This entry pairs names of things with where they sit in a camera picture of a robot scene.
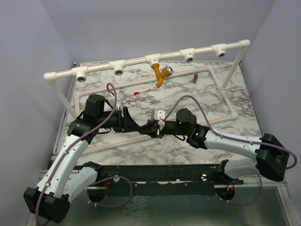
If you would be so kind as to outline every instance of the metal clip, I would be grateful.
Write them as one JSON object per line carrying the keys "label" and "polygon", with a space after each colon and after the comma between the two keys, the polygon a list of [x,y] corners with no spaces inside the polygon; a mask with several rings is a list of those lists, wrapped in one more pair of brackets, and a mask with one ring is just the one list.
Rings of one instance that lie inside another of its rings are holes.
{"label": "metal clip", "polygon": [[193,76],[194,77],[193,77],[193,79],[190,80],[190,82],[193,82],[193,84],[196,84],[197,79],[198,79],[198,74],[194,74]]}

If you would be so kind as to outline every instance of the wall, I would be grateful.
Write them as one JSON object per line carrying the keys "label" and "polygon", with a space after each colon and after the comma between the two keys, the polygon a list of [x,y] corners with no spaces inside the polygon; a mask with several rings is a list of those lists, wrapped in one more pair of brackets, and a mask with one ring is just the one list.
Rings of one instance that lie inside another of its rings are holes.
{"label": "wall", "polygon": [[23,193],[47,165],[63,110],[43,74],[73,61],[39,0],[2,1],[0,30],[0,224],[21,226]]}
{"label": "wall", "polygon": [[[275,0],[42,0],[75,61],[253,40]],[[224,60],[233,60],[228,51]],[[204,60],[218,60],[210,53]]]}
{"label": "wall", "polygon": [[[301,1],[278,0],[247,52],[242,72],[263,133],[301,159]],[[301,219],[301,164],[286,179]]]}

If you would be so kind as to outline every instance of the white marble tabletop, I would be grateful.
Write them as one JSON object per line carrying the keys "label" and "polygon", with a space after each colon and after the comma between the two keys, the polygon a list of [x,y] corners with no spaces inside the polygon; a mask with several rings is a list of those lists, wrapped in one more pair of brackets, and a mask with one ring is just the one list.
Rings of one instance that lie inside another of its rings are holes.
{"label": "white marble tabletop", "polygon": [[[227,71],[232,63],[228,62],[208,62],[186,64],[178,63],[160,63],[160,68],[169,65],[174,72],[181,72],[211,64],[217,77],[223,81]],[[115,76],[113,71],[102,71],[91,73],[87,76],[84,83],[76,83],[75,92],[104,87],[106,83],[120,84],[127,81],[134,81],[141,78],[150,78],[154,76],[153,70],[147,64],[129,66],[124,74]],[[122,106],[127,106],[132,118],[139,124],[144,125],[151,117],[152,109],[161,109],[168,112],[174,103],[183,95],[194,96],[203,106],[205,113],[210,120],[218,119],[230,115],[230,111],[224,102],[217,86],[209,72],[198,73],[196,84],[189,82],[193,75],[185,75],[176,78],[170,78],[163,82],[161,88],[154,88],[148,92],[134,96],[133,93],[143,91],[154,87],[154,82],[141,85],[135,85],[127,88],[118,89],[126,96]],[[246,90],[245,82],[240,68],[234,72],[228,86],[227,95],[234,105],[239,117],[236,120],[220,122],[214,125],[219,131],[242,136],[261,136],[259,126],[255,117],[251,100]],[[88,96],[81,97],[80,109],[84,110],[85,102]],[[176,110],[187,107],[198,118],[198,123],[204,122],[198,106],[191,99],[184,99]],[[169,120],[175,119],[175,113]],[[72,117],[68,115],[65,132],[68,129]],[[88,148],[113,144],[116,142],[127,141],[137,137],[143,137],[136,132],[133,133],[114,133],[98,135],[94,138]],[[152,139],[137,144],[125,145],[118,148],[107,149],[102,152],[85,154],[80,157],[78,164],[87,161],[94,161],[103,165],[141,165],[141,164],[196,164],[196,163],[219,163],[224,159],[239,159],[242,156],[227,153],[220,150],[195,149],[186,142],[176,139],[174,136],[165,136],[163,139]]]}

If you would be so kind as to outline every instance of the yellow valve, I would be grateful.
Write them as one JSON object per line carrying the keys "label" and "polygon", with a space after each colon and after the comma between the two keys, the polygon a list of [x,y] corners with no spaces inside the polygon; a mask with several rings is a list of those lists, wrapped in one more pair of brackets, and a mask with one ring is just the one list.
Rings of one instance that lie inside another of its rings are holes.
{"label": "yellow valve", "polygon": [[160,88],[164,78],[169,77],[174,73],[173,69],[170,66],[166,66],[165,68],[162,69],[162,72],[159,70],[159,64],[154,64],[152,66],[152,69],[155,71],[156,79],[158,80],[156,87]]}

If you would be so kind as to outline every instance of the marble table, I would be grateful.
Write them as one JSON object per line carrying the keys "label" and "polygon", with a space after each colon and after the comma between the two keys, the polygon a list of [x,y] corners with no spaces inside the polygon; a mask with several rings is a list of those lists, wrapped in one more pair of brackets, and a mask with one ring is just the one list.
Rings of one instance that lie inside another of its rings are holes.
{"label": "marble table", "polygon": [[[160,68],[169,65],[174,72],[181,72],[211,64],[217,77],[223,81],[227,71],[230,69],[230,62],[194,62],[186,64],[182,62],[161,63]],[[127,81],[134,81],[154,76],[153,70],[147,64],[129,66],[121,76],[115,76],[113,71],[102,71],[91,73],[87,76],[84,83],[76,83],[74,92],[104,87],[111,82],[114,85]],[[203,106],[205,113],[210,120],[230,115],[230,111],[224,102],[217,86],[209,72],[198,73],[196,84],[189,82],[193,75],[185,75],[165,80],[160,89],[152,89],[148,92],[134,96],[136,91],[146,90],[154,87],[154,82],[135,85],[127,88],[118,89],[126,96],[122,106],[127,106],[133,119],[139,124],[144,125],[151,117],[152,109],[161,109],[166,112],[172,108],[174,103],[183,95],[194,96]],[[227,95],[234,108],[239,114],[236,120],[220,122],[214,128],[231,134],[242,136],[261,136],[260,129],[255,117],[251,100],[246,90],[245,82],[238,67],[234,72],[228,86]],[[81,97],[80,109],[84,110],[88,96]],[[188,108],[198,118],[198,123],[204,122],[198,106],[191,99],[184,99],[176,108]],[[175,119],[176,110],[170,116],[170,120]],[[73,118],[68,115],[66,120],[65,132]],[[98,135],[94,138],[88,148],[109,145],[116,142],[127,141],[133,138],[142,137],[138,133],[114,133]],[[137,144],[125,145],[122,147],[108,149],[102,152],[87,154],[80,157],[78,164],[87,161],[94,161],[103,165],[141,165],[141,164],[195,164],[195,163],[219,163],[224,159],[239,159],[242,156],[227,153],[221,150],[204,150],[190,147],[186,142],[176,139],[174,136],[165,136],[163,139],[152,139]]]}

